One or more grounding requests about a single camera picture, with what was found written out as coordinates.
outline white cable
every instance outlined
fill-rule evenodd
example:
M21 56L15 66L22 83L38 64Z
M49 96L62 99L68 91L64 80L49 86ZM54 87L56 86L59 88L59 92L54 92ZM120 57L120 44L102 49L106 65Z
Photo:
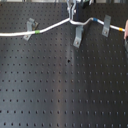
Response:
M93 18L89 18L86 22L84 22L84 23L81 23L81 22L75 22L75 21L73 21L73 20L70 20L70 23L71 24L73 24L73 25L87 25L90 21L92 21L93 20Z
M89 2L89 5L91 5L92 4L92 0L90 0L90 2Z
M56 24L54 24L54 25L52 25L52 26L50 26L50 27L47 27L47 28L45 28L45 29L39 30L39 33L46 32L46 31L48 31L48 30L50 30L50 29L52 29L52 28L55 28L55 27L57 27L57 26L59 26L59 25L62 25L62 24L64 24L64 23L68 22L68 21L70 21L69 18L67 18L67 19L65 19L65 20L63 20L63 21L61 21L61 22L59 22L59 23L56 23ZM24 36L24 35L32 35L32 34L35 34L35 31L30 31L30 32L18 32L18 33L0 33L0 36Z

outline metal clamp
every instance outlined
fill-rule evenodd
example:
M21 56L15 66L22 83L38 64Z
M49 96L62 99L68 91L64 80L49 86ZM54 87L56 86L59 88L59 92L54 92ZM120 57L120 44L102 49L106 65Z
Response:
M68 5L68 13L70 20L73 20L73 16L76 13L75 7L76 7L76 0L67 0Z
M35 22L34 19L29 18L29 21L27 21L27 31L34 31L34 30L36 30L37 26L38 26L38 23ZM28 41L30 39L30 37L31 37L31 35L25 35L23 37L23 39Z
M111 22L111 17L106 15L104 18L104 27L102 31L102 35L108 37L109 34L109 29L110 29L110 22Z
M81 40L82 40L82 35L83 35L83 26L78 26L76 28L76 37L75 37L75 41L73 43L73 45L76 47L76 48L79 48L80 47L80 44L81 44Z
M128 36L126 37L124 45L125 45L126 51L128 52Z

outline black perforated table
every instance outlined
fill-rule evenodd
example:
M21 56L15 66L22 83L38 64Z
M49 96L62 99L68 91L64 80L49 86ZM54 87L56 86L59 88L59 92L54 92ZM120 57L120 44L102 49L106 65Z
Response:
M95 4L76 21L90 17L124 27L128 6ZM0 32L26 31L29 18L38 29L68 18L66 3L2 3ZM123 33L91 22L79 49L76 26L66 23L44 34L0 37L0 128L126 128L128 69Z

